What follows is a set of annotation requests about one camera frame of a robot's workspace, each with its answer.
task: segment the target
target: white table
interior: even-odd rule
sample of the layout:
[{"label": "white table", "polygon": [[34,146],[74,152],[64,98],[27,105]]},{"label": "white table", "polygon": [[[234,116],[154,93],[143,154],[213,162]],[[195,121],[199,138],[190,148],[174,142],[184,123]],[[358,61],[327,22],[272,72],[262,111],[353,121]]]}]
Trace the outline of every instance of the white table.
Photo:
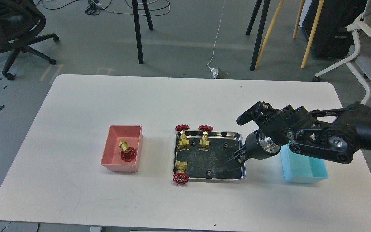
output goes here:
[{"label": "white table", "polygon": [[[251,159],[227,183],[172,180],[174,127],[239,132],[257,101],[340,108],[324,82],[60,75],[0,188],[0,220],[221,231],[371,231],[371,174],[361,152],[326,162],[315,185],[284,182],[280,156]],[[100,165],[110,125],[142,125],[137,173]]]}]

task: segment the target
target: stainless steel tray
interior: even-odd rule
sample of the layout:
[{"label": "stainless steel tray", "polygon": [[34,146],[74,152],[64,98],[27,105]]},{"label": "stainless steel tray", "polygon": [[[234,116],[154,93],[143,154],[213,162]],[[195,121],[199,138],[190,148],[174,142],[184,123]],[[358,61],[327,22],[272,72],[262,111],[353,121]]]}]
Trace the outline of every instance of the stainless steel tray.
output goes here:
[{"label": "stainless steel tray", "polygon": [[224,165],[227,159],[243,145],[243,138],[240,134],[236,132],[208,132],[210,141],[208,151],[199,150],[202,131],[186,130],[185,135],[190,140],[190,149],[180,150],[180,132],[178,132],[174,149],[173,173],[177,172],[175,167],[177,161],[187,161],[188,167],[185,173],[189,176],[190,181],[212,182],[238,180],[246,177],[245,165],[241,169],[233,171],[228,171]]}]

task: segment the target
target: black table leg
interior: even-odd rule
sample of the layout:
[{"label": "black table leg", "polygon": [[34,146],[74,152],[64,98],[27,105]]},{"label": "black table leg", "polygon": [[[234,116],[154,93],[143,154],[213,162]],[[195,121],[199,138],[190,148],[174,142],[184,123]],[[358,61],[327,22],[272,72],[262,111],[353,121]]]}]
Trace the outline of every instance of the black table leg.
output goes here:
[{"label": "black table leg", "polygon": [[268,6],[270,5],[270,0],[265,0],[262,10],[262,17],[260,18],[259,31],[257,32],[256,44],[254,45],[252,64],[250,65],[250,70],[254,71],[256,67],[257,57],[259,56],[260,43],[262,42],[262,33],[264,31],[265,19],[267,18]]},{"label": "black table leg", "polygon": [[137,52],[138,52],[138,63],[143,64],[143,46],[141,44],[141,31],[140,31],[140,17],[138,15],[138,2],[137,0],[132,0],[133,4],[133,15],[134,15],[134,27],[135,27],[135,37],[137,40]]},{"label": "black table leg", "polygon": [[148,9],[147,0],[143,0],[143,6],[144,6],[144,11],[146,12],[148,27],[152,31],[154,28],[153,28],[153,22],[151,21],[150,9]]},{"label": "black table leg", "polygon": [[256,19],[257,13],[259,12],[260,5],[262,4],[262,0],[257,0],[256,5],[254,6],[252,18],[250,19],[249,26],[247,27],[246,35],[250,35],[250,32],[252,31],[254,21]]}]

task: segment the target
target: chair base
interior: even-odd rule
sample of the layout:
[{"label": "chair base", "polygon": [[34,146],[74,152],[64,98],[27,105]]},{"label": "chair base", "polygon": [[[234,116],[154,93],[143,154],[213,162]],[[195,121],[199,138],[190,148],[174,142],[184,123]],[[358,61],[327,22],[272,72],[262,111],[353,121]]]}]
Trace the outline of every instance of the chair base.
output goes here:
[{"label": "chair base", "polygon": [[29,41],[25,46],[14,48],[13,50],[6,50],[3,48],[0,48],[0,53],[11,51],[11,53],[9,54],[8,60],[5,63],[4,69],[2,71],[2,74],[4,75],[4,77],[10,81],[14,79],[15,75],[8,73],[8,71],[11,68],[12,64],[14,63],[15,59],[18,57],[19,52],[22,52],[22,53],[30,52],[31,54],[34,54],[38,57],[48,60],[48,62],[52,65],[56,64],[55,59],[52,59],[48,57],[47,55],[40,53],[39,51],[29,46],[31,44],[35,44],[35,43],[38,43],[38,42],[41,42],[41,41],[44,41],[50,38],[52,38],[54,41],[59,41],[59,37],[56,34],[52,33],[49,35],[42,35],[42,36],[35,37],[31,41]]}]

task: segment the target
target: pink bin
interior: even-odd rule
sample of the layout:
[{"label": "pink bin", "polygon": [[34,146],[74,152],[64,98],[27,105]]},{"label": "pink bin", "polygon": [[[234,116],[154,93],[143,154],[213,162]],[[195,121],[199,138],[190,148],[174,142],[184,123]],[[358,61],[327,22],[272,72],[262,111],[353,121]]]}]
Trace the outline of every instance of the pink bin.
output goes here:
[{"label": "pink bin", "polygon": [[[121,148],[118,146],[120,141],[126,141],[129,146],[137,150],[137,157],[133,161],[125,162],[121,159]],[[140,125],[110,126],[101,165],[112,172],[137,172],[140,165],[142,144],[143,133]]]}]

